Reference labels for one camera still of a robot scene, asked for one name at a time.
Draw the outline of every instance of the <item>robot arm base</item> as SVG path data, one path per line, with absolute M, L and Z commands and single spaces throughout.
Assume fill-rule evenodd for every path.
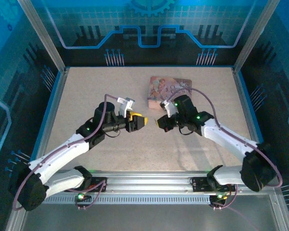
M 264 154 L 271 153 L 270 145 L 262 143 L 258 145 Z M 276 172 L 269 163 L 256 151 L 245 153 L 242 166 L 224 167 L 222 165 L 215 167 L 207 174 L 209 185 L 218 190 L 226 184 L 244 184 L 250 190 L 259 192 L 276 176 Z
M 54 174 L 46 183 L 46 198 L 68 189 L 85 190 L 91 183 L 92 174 L 82 166 L 64 173 Z
M 13 196 L 16 195 L 20 184 L 31 171 L 28 165 L 24 163 L 18 163 L 15 167 L 17 169 L 14 169 L 14 174 L 12 174 L 8 189 Z M 38 207 L 45 200 L 45 198 L 46 187 L 40 180 L 39 174 L 33 174 L 27 180 L 25 186 L 21 190 L 18 197 L 18 202 L 26 211 L 31 211 Z

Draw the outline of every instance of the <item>wire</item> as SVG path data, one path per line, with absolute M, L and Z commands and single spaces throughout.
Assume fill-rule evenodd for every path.
M 177 91 L 175 91 L 175 92 L 167 99 L 167 102 L 169 102 L 170 99 L 171 99 L 176 93 L 178 93 L 178 92 L 181 91 L 181 90 L 194 90 L 194 91 L 197 91 L 198 93 L 200 93 L 202 96 L 204 96 L 204 97 L 208 100 L 209 104 L 210 104 L 211 107 L 212 107 L 213 114 L 214 114 L 214 119 L 215 119 L 215 122 L 216 122 L 216 124 L 217 124 L 217 127 L 218 127 L 220 130 L 222 130 L 224 133 L 226 133 L 227 135 L 231 136 L 232 138 L 236 139 L 237 141 L 241 142 L 242 144 L 244 144 L 244 145 L 252 148 L 252 149 L 255 150 L 256 152 L 258 152 L 258 153 L 269 163 L 269 165 L 274 169 L 274 171 L 275 171 L 276 174 L 277 174 L 278 184 L 277 184 L 277 185 L 270 185 L 270 184 L 268 184 L 267 186 L 271 186 L 271 187 L 280 187 L 280 186 L 282 186 L 282 184 L 283 184 L 283 178 L 282 178 L 279 170 L 277 169 L 276 165 L 274 165 L 273 162 L 272 162 L 262 151 L 260 151 L 258 148 L 254 147 L 253 145 L 245 142 L 245 141 L 242 140 L 241 138 L 233 135 L 232 133 L 230 133 L 229 131 L 225 130 L 225 129 L 220 125 L 220 123 L 219 123 L 218 120 L 217 120 L 215 107 L 214 107 L 212 101 L 209 99 L 209 97 L 206 96 L 206 94 L 204 94 L 203 92 L 201 92 L 201 91 L 199 91 L 198 89 L 195 89 L 195 88 L 181 88 L 181 89 L 178 89 Z
M 181 128 L 179 128 L 179 132 L 180 132 L 182 135 L 185 135 L 185 136 L 188 136 L 188 135 L 190 135 L 190 134 L 193 133 L 193 131 L 191 131 L 191 132 L 189 132 L 189 133 L 182 133 L 182 132 L 181 132 Z
M 236 188 L 235 195 L 234 195 L 234 197 L 232 198 L 232 200 L 230 201 L 230 203 L 228 203 L 227 205 L 223 205 L 223 206 L 222 206 L 221 208 L 219 208 L 219 209 L 228 208 L 228 207 L 235 201 L 239 186 L 236 184 L 236 185 L 235 185 L 235 188 Z
M 108 134 L 105 132 L 105 135 L 108 136 L 108 137 L 110 137 L 110 138 L 118 137 L 120 134 L 121 134 L 121 130 L 119 130 L 119 134 L 116 135 L 116 136 L 110 136 L 110 135 L 108 135 Z
M 77 204 L 77 201 L 76 201 L 76 206 L 78 207 L 78 209 L 81 209 L 81 208 L 82 208 L 82 209 L 86 209 L 86 208 L 90 208 L 92 205 L 94 205 L 95 202 L 97 201 L 97 198 L 100 196 L 100 193 L 102 192 L 103 187 L 106 185 L 106 182 L 105 182 L 105 180 L 103 180 L 103 181 L 101 181 L 100 183 L 98 183 L 97 185 L 95 185 L 94 187 L 92 187 L 92 188 L 90 188 L 90 189 L 88 189 L 88 190 L 84 190 L 84 191 L 81 192 L 81 193 L 89 192 L 89 191 L 91 191 L 91 190 L 93 190 L 93 189 L 98 188 L 100 185 L 102 185 L 101 188 L 100 188 L 100 191 L 98 192 L 97 196 L 95 197 L 95 199 L 92 201 L 91 204 L 89 204 L 89 205 L 84 205 L 84 206 L 79 206 L 79 205 Z M 69 191 L 75 192 L 75 193 L 80 193 L 80 191 L 77 191 L 77 190 L 69 190 Z
M 229 189 L 229 195 L 228 196 L 231 196 L 231 184 L 227 184 L 227 187 Z
M 222 204 L 216 203 L 216 202 L 214 202 L 213 204 L 216 204 L 216 205 L 219 205 L 219 206 L 223 206 Z M 242 213 L 240 213 L 239 211 L 237 211 L 237 210 L 234 209 L 234 208 L 228 207 L 228 209 L 230 209 L 231 211 L 239 214 L 239 215 L 240 215 L 243 219 L 245 219 L 256 231 L 259 231 L 259 229 L 251 222 L 251 220 L 250 220 L 248 217 L 244 216 Z
M 21 190 L 23 189 L 23 187 L 25 186 L 27 180 L 38 170 L 38 168 L 42 167 L 42 165 L 47 161 L 49 160 L 53 155 L 55 155 L 56 153 L 62 151 L 63 149 L 65 148 L 70 148 L 71 146 L 75 145 L 75 144 L 78 144 L 78 143 L 81 143 L 85 140 L 88 140 L 90 139 L 92 136 L 94 136 L 97 131 L 101 128 L 102 124 L 103 124 L 103 121 L 104 121 L 104 117 L 105 117 L 105 114 L 106 114 L 106 104 L 107 104 L 107 97 L 109 98 L 112 98 L 114 100 L 117 100 L 118 98 L 117 97 L 114 97 L 114 96 L 111 96 L 111 95 L 108 95 L 108 94 L 105 94 L 105 97 L 104 97 L 104 107 L 103 107 L 103 112 L 102 112 L 102 116 L 101 116 L 101 120 L 100 120 L 100 123 L 98 124 L 97 128 L 94 130 L 94 132 L 92 132 L 89 136 L 83 138 L 83 139 L 80 139 L 78 141 L 74 141 L 74 142 L 71 142 L 65 146 L 62 146 L 56 150 L 54 150 L 52 153 L 50 153 L 48 156 L 46 156 L 39 164 L 36 165 L 36 167 L 34 169 L 32 169 L 30 171 L 30 173 L 26 176 L 26 178 L 23 180 L 23 182 L 20 184 L 16 194 L 15 194 L 15 197 L 14 197 L 14 200 L 13 200 L 13 210 L 15 211 L 18 211 L 20 209 L 22 209 L 23 207 L 18 207 L 16 208 L 17 206 L 17 200 L 18 200 L 18 197 L 19 197 L 19 194 L 21 192 Z

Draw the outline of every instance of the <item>metal extrusion bar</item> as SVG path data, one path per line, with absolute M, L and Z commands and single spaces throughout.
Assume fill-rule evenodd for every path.
M 261 33 L 263 32 L 266 24 L 270 20 L 272 14 L 275 11 L 280 0 L 268 0 L 266 6 L 264 7 L 259 19 L 257 20 L 254 29 L 250 33 L 240 55 L 238 56 L 235 67 L 235 73 L 238 73 L 242 68 L 243 64 L 247 60 L 251 50 L 255 46 L 258 38 L 260 37 Z
M 19 211 L 11 212 L 8 224 L 6 225 L 5 231 L 18 231 L 21 230 L 21 227 L 25 220 L 26 211 L 21 209 Z
M 74 193 L 60 193 L 48 197 L 43 204 L 52 205 L 74 205 L 75 197 Z M 92 202 L 96 195 L 91 195 L 90 199 L 86 199 L 84 202 L 78 203 L 78 205 L 85 205 Z M 209 205 L 210 196 L 208 195 L 109 195 L 102 194 L 96 200 L 98 205 Z
M 193 192 L 190 179 L 205 178 L 207 172 L 120 172 L 96 171 L 93 177 L 107 177 L 107 188 L 103 195 L 218 195 L 220 192 Z M 274 193 L 271 187 L 265 187 L 260 192 L 253 192 L 244 185 L 239 186 L 239 195 L 268 195 Z
M 37 11 L 34 9 L 32 2 L 30 0 L 18 0 L 20 6 L 24 10 L 28 20 L 30 21 L 31 25 L 33 26 L 34 30 L 36 31 L 39 39 L 43 43 L 46 51 L 50 55 L 51 59 L 53 60 L 54 64 L 58 68 L 58 70 L 63 73 L 65 70 L 65 65 L 63 60 L 60 57 L 59 52 L 57 51 L 50 35 L 48 34 L 43 22 L 41 21 Z
M 270 200 L 279 230 L 289 231 L 289 211 L 281 190 L 275 189 Z
M 5 105 L 3 102 L 0 101 L 0 107 L 5 111 L 7 119 L 8 119 L 8 124 L 7 124 L 7 126 L 6 126 L 6 128 L 4 130 L 4 133 L 2 135 L 2 138 L 0 140 L 0 152 L 1 152 L 1 149 L 3 147 L 4 141 L 5 141 L 5 139 L 6 139 L 7 135 L 8 135 L 10 127 L 12 125 L 12 118 L 11 118 L 10 108 L 7 105 Z
M 243 112 L 245 115 L 247 127 L 249 128 L 250 138 L 253 141 L 259 142 L 260 140 L 259 140 L 259 137 L 257 135 L 257 130 L 256 130 L 255 124 L 252 120 L 252 115 L 251 115 L 251 112 L 250 112 L 250 109 L 248 106 L 248 102 L 247 102 L 248 95 L 245 95 L 245 93 L 244 93 L 243 86 L 242 86 L 242 83 L 240 81 L 240 77 L 239 77 L 238 73 L 234 73 L 234 71 L 233 71 L 233 77 L 234 77 L 234 80 L 236 83 L 236 89 L 237 89 L 237 92 L 239 94 L 239 98 L 240 98 L 240 101 L 242 104 L 242 108 L 243 108 Z
M 54 119 L 55 119 L 55 116 L 56 116 L 56 113 L 58 110 L 58 106 L 60 103 L 60 99 L 61 99 L 61 96 L 63 93 L 67 74 L 68 74 L 68 69 L 63 74 L 61 74 L 59 82 L 58 82 L 58 86 L 55 89 L 55 95 L 54 95 L 53 102 L 51 105 L 50 113 L 47 117 L 47 122 L 46 122 L 46 125 L 44 128 L 44 131 L 43 131 L 43 135 L 41 137 L 39 147 L 37 149 L 37 156 L 36 156 L 37 159 L 42 157 L 43 155 L 45 155 L 47 143 L 48 143 L 48 140 L 50 137 L 51 130 L 53 128 Z

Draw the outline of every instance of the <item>green led light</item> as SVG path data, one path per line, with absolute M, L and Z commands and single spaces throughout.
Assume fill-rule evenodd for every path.
M 82 193 L 78 194 L 78 199 L 79 199 L 79 200 L 82 200 L 84 197 L 85 197 L 84 194 L 82 194 Z

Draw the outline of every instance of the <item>metal frame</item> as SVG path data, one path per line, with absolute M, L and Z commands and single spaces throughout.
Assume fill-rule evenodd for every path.
M 64 89 L 67 72 L 65 71 L 64 63 L 56 50 L 51 38 L 46 31 L 42 21 L 40 20 L 37 12 L 35 11 L 30 0 L 18 0 L 19 4 L 25 11 L 32 26 L 36 30 L 40 40 L 44 44 L 46 50 L 56 64 L 58 70 L 62 72 L 62 77 L 58 88 L 55 89 L 55 98 L 52 102 L 51 112 L 46 122 L 44 132 L 38 148 L 37 158 L 44 155 L 46 146 L 50 137 L 56 111 L 59 106 L 61 95 Z M 242 83 L 238 77 L 238 72 L 246 61 L 251 49 L 259 38 L 262 30 L 273 14 L 279 0 L 269 0 L 265 6 L 260 18 L 258 19 L 250 37 L 248 38 L 245 46 L 240 53 L 234 68 L 234 79 L 237 84 L 237 90 L 242 102 L 242 107 L 246 117 L 248 127 L 250 129 L 251 138 L 258 141 L 256 127 L 253 123 L 251 113 L 246 101 L 246 95 L 243 91 Z M 107 172 L 97 171 L 92 173 L 94 176 L 108 177 L 107 192 L 105 195 L 210 195 L 207 193 L 194 193 L 189 184 L 190 177 L 203 177 L 206 176 L 205 172 Z M 256 193 L 249 190 L 247 187 L 241 186 L 239 188 L 239 195 L 259 195 L 265 194 L 270 196 L 272 208 L 280 230 L 289 231 L 289 212 L 285 200 L 283 199 L 280 189 L 264 188 L 261 192 Z M 64 193 L 57 194 L 56 196 L 64 196 Z M 17 212 L 12 211 L 6 230 L 20 230 L 26 217 L 26 211 L 20 210 Z
M 10 127 L 12 125 L 12 118 L 11 118 L 10 109 L 9 109 L 9 107 L 7 105 L 5 105 L 3 102 L 0 101 L 0 107 L 5 111 L 7 119 L 8 119 L 8 123 L 6 125 L 4 133 L 3 133 L 2 137 L 1 137 L 1 140 L 0 140 L 0 151 L 1 151 L 1 148 L 3 147 L 4 141 L 5 141 L 5 139 L 6 139 L 7 135 L 8 135 Z
M 246 43 L 244 44 L 244 47 L 242 48 L 240 55 L 238 56 L 236 60 L 236 63 L 234 65 L 235 73 L 238 73 L 241 70 L 251 50 L 253 49 L 258 38 L 262 34 L 266 24 L 268 23 L 272 14 L 274 13 L 275 8 L 277 7 L 279 1 L 280 0 L 268 0 L 253 30 L 251 31 L 250 36 L 248 37 Z
M 52 39 L 50 38 L 50 35 L 48 34 L 31 0 L 18 0 L 18 3 L 20 4 L 21 8 L 23 8 L 23 11 L 25 12 L 28 20 L 36 31 L 39 39 L 43 43 L 54 64 L 58 70 L 63 73 L 66 66 L 64 65 L 59 52 L 57 51 Z

